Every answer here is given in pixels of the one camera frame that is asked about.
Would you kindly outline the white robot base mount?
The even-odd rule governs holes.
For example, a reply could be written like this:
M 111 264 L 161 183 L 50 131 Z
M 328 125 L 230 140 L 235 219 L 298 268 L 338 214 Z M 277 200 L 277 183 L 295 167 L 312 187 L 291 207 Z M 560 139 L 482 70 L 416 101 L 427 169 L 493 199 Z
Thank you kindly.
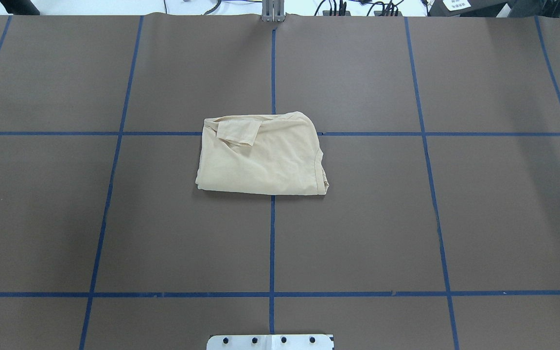
M 207 350 L 333 350 L 328 334 L 251 334 L 211 336 Z

